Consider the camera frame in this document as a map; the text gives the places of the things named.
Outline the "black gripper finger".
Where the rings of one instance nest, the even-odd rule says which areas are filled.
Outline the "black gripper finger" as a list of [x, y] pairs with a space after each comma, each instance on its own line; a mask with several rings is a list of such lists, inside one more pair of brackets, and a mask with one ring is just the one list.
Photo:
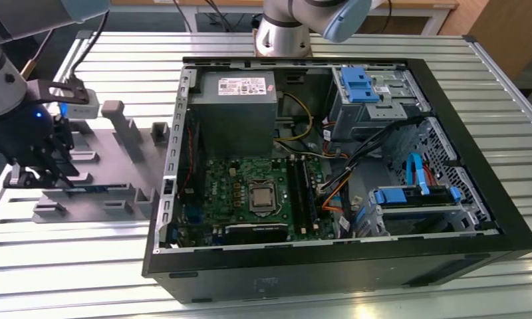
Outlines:
[[73, 187], [73, 164], [66, 151], [30, 146], [29, 158], [18, 163], [17, 185], [26, 189], [53, 189]]
[[70, 150], [74, 148], [69, 120], [62, 116], [53, 116], [53, 158], [58, 172], [55, 186], [73, 186], [69, 177], [78, 176], [78, 170], [71, 164]]

